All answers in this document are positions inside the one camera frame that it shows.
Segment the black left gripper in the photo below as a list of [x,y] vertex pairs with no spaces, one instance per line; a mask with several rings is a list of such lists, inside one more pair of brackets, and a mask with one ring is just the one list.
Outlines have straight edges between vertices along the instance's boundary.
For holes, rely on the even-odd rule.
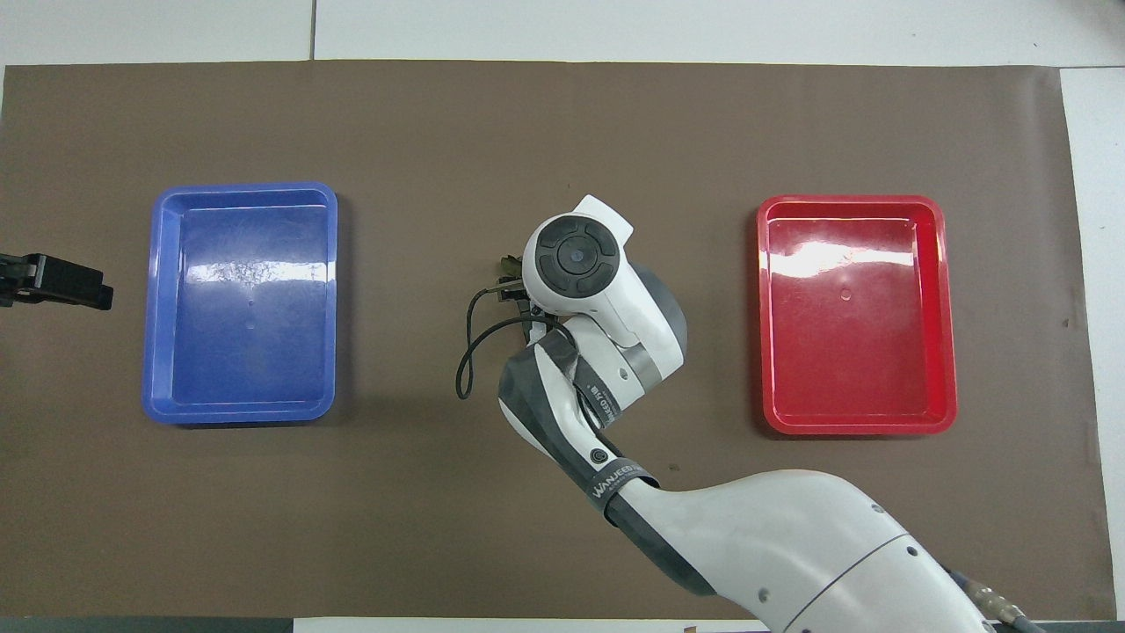
[[104,273],[43,253],[1,256],[1,306],[17,302],[60,302],[89,306],[99,311],[112,308],[112,286]]

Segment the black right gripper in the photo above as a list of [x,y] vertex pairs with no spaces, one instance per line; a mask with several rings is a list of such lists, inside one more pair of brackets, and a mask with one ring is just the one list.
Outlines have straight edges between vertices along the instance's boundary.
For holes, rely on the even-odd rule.
[[518,277],[498,277],[498,300],[518,304],[521,328],[526,345],[534,344],[550,332],[550,317],[526,295],[522,280]]

